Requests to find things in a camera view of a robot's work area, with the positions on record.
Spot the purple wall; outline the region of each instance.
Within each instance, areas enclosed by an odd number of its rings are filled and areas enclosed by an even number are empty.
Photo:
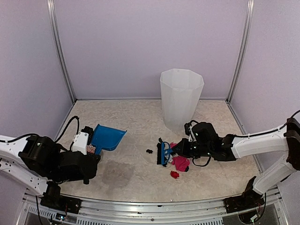
[[[57,0],[68,72],[82,98],[158,98],[159,77],[188,68],[202,98],[226,98],[247,0]]]
[[[0,134],[54,138],[71,108],[45,0],[0,1]],[[0,174],[0,224],[13,224],[25,187]]]
[[[255,1],[233,108],[247,132],[285,123],[300,109],[300,2]],[[261,154],[266,169],[281,153]],[[299,224],[300,172],[279,184],[292,225]]]

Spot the blue dustpan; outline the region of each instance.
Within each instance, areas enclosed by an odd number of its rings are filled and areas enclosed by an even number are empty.
[[[99,155],[102,149],[107,151],[115,150],[126,132],[98,124],[94,130],[91,142],[96,147],[95,154]]]

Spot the white trash bin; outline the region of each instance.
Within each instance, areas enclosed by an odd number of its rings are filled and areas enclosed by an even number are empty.
[[[160,91],[164,123],[173,131],[184,130],[190,122],[204,86],[201,75],[188,69],[170,69],[161,73]]]

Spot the marbled surface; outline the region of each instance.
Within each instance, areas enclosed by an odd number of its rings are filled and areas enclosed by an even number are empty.
[[[250,178],[258,174],[252,156],[235,162],[211,160],[207,167],[190,165],[188,172],[178,172],[174,179],[167,168],[156,165],[156,144],[161,137],[167,142],[179,142],[183,137],[164,126],[160,100],[77,101],[69,118],[80,117],[80,127],[101,124],[121,130],[126,135],[115,151],[103,151],[97,176],[89,185],[82,181],[61,185],[63,194],[125,202],[179,202],[236,195],[243,192]],[[211,122],[219,134],[240,132],[224,101],[200,101],[194,120]],[[76,131],[72,122],[61,144],[69,147]],[[153,154],[146,153],[152,149]],[[207,158],[195,160],[204,164]]]

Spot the pink cloth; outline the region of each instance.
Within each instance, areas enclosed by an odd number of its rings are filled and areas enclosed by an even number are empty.
[[[173,157],[172,165],[175,164],[176,170],[185,172],[187,166],[189,166],[190,161],[188,158],[182,157],[182,156],[177,156]]]
[[[177,143],[174,143],[174,142],[170,143],[170,148],[173,148],[176,144]]]

